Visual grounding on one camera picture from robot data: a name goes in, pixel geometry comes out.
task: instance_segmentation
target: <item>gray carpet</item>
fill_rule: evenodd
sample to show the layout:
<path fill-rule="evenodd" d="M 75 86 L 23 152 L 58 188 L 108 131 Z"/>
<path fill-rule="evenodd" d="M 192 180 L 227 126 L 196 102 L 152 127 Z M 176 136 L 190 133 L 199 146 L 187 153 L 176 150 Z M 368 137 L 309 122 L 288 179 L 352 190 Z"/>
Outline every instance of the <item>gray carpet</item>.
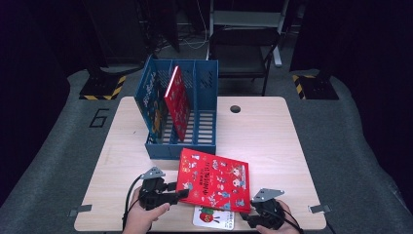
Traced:
<path fill-rule="evenodd" d="M 333 210 L 325 214 L 327 221 L 337 233 L 413 233 L 413 217 L 366 143 L 357 107 L 345 85 L 335 78 L 331 80 L 339 100 L 299 99 L 292 74 L 317 72 L 288 72 L 294 42 L 295 36 L 289 35 L 283 43 L 283 67 L 271 68 L 267 96 L 287 101 L 319 199 Z M 195 50 L 182 45 L 179 54 L 164 48 L 159 57 L 204 59 L 206 47 Z M 81 205 L 119 101 L 133 96 L 140 74 L 128 75 L 114 100 L 78 99 L 88 73 L 79 71 L 68 78 L 71 92 L 67 104 L 42 149 L 1 207 L 0 233 L 76 233 L 75 217 L 67 214 Z M 99 109 L 108 109 L 99 111 L 106 121 L 102 128 L 90 128 Z M 332 232 L 326 228 L 306 233 Z"/>

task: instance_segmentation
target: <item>human hand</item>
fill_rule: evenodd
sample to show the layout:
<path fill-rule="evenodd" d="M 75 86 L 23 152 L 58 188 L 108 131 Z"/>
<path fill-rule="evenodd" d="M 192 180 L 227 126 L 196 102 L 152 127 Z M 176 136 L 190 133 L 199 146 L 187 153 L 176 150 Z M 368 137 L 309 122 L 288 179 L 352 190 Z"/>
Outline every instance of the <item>human hand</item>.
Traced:
<path fill-rule="evenodd" d="M 169 203 L 164 203 L 151 211 L 146 211 L 137 201 L 139 190 L 140 187 L 133 192 L 124 234 L 145 234 L 151 227 L 152 222 L 158 220 L 159 216 L 163 215 L 170 208 Z"/>
<path fill-rule="evenodd" d="M 291 211 L 289 210 L 289 206 L 281 200 L 277 200 L 277 202 L 279 202 L 282 208 L 286 212 L 288 212 L 288 214 L 285 216 L 285 219 L 287 219 L 288 221 L 298 226 L 298 223 L 294 220 L 294 218 L 292 218 L 292 216 L 289 215 L 291 214 Z M 300 233 L 295 227 L 293 227 L 291 224 L 287 222 L 284 222 L 278 230 L 268 229 L 261 225 L 257 225 L 255 228 L 261 234 L 299 234 Z"/>

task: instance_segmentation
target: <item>person's left hand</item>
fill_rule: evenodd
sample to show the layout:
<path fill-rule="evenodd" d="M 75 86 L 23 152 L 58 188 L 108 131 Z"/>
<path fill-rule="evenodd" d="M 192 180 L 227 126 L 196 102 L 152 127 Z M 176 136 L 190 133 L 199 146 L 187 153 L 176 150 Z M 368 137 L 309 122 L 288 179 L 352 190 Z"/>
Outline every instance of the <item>person's left hand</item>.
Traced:
<path fill-rule="evenodd" d="M 139 201 L 137 201 L 139 190 L 140 187 L 136 188 L 133 192 L 127 224 L 123 232 L 125 234 L 146 233 L 151 227 L 152 222 L 158 220 L 159 216 L 163 215 L 170 208 L 169 203 L 164 203 L 151 211 L 146 211 L 139 205 Z"/>

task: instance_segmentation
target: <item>chair backrest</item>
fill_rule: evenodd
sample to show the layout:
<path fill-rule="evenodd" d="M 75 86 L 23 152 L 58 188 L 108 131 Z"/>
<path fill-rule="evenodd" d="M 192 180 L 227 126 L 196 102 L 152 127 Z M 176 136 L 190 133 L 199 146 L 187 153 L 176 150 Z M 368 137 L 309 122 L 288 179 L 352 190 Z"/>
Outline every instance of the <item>chair backrest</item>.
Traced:
<path fill-rule="evenodd" d="M 275 28 L 222 29 L 213 32 L 209 38 L 209 58 L 214 59 L 215 47 L 226 46 L 271 46 L 271 53 L 279 42 L 280 35 Z"/>

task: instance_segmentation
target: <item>blue plastic basket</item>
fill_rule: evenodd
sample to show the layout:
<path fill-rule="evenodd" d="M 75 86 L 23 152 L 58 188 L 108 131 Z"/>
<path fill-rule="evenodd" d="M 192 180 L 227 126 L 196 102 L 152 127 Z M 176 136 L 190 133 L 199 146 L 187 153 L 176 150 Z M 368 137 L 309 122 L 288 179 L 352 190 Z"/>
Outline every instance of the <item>blue plastic basket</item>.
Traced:
<path fill-rule="evenodd" d="M 153 59 L 152 57 L 147 61 L 149 62 L 151 62 L 152 70 L 157 72 L 163 88 L 168 86 L 175 66 L 180 66 L 191 106 L 184 141 L 178 139 L 169 115 L 162 143 L 152 143 L 148 135 L 145 146 L 149 157 L 178 160 L 183 147 L 215 154 L 218 62 L 216 60 Z M 146 72 L 147 64 L 142 77 L 145 77 Z"/>

